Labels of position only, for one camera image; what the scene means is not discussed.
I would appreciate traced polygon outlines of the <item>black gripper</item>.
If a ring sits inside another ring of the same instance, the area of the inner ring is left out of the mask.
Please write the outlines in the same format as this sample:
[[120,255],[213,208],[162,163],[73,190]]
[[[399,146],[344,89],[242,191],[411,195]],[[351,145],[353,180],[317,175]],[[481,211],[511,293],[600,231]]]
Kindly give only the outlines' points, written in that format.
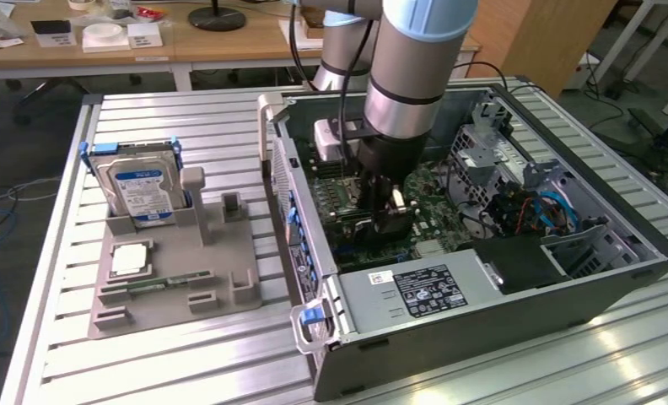
[[364,138],[357,150],[361,165],[359,206],[381,210],[392,191],[404,189],[405,178],[420,163],[427,136],[397,139],[384,135]]

